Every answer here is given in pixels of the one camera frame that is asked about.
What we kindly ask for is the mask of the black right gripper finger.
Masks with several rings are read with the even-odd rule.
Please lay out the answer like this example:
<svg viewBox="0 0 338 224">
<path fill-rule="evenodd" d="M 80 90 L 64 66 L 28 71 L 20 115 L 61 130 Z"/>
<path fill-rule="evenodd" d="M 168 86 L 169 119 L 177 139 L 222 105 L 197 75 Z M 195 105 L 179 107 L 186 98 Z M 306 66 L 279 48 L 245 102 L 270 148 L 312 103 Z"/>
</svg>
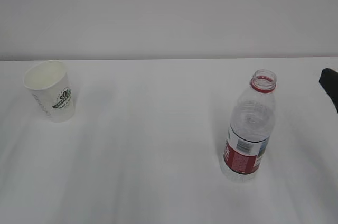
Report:
<svg viewBox="0 0 338 224">
<path fill-rule="evenodd" d="M 336 110 L 338 110 L 338 73 L 330 68 L 322 70 L 319 84 L 329 96 Z"/>
</svg>

